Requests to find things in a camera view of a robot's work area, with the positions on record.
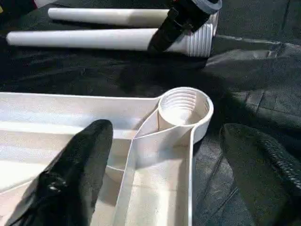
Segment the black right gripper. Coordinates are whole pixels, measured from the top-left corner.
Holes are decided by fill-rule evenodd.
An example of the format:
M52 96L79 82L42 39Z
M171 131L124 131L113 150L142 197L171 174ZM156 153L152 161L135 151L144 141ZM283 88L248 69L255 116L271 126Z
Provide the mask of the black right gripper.
M198 30L210 15L197 6L198 0L170 0L167 18L152 36L147 51L166 51L186 30Z

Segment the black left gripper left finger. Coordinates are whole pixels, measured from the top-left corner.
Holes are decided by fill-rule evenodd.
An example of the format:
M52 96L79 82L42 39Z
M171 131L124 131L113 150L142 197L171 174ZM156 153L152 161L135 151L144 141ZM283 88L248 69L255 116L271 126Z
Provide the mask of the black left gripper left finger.
M29 184L7 226L88 226L113 140L109 120L77 133Z

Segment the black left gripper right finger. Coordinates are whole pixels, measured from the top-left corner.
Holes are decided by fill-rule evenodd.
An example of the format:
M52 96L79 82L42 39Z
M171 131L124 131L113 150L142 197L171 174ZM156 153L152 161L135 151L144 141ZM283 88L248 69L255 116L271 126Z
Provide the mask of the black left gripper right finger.
M255 224L299 226L301 162L270 135L242 124L224 124L220 139Z

